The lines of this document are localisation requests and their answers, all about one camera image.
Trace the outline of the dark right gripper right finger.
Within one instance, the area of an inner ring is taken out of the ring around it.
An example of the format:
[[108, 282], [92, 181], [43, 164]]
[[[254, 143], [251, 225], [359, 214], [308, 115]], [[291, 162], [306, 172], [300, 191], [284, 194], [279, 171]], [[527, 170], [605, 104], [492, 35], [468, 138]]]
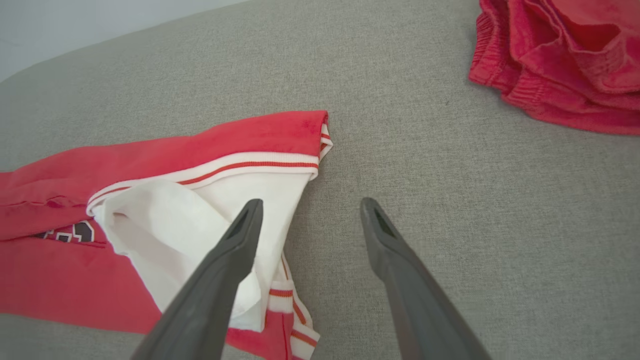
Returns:
[[359, 215], [371, 269], [385, 285], [402, 358], [488, 360], [482, 342], [382, 206], [362, 198]]

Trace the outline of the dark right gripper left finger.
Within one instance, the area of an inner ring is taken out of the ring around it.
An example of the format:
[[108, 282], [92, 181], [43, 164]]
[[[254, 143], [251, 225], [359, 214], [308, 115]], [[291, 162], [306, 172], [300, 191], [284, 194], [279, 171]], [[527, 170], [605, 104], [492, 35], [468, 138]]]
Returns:
[[237, 289], [251, 272], [263, 223], [251, 199], [178, 292], [133, 360], [219, 360]]

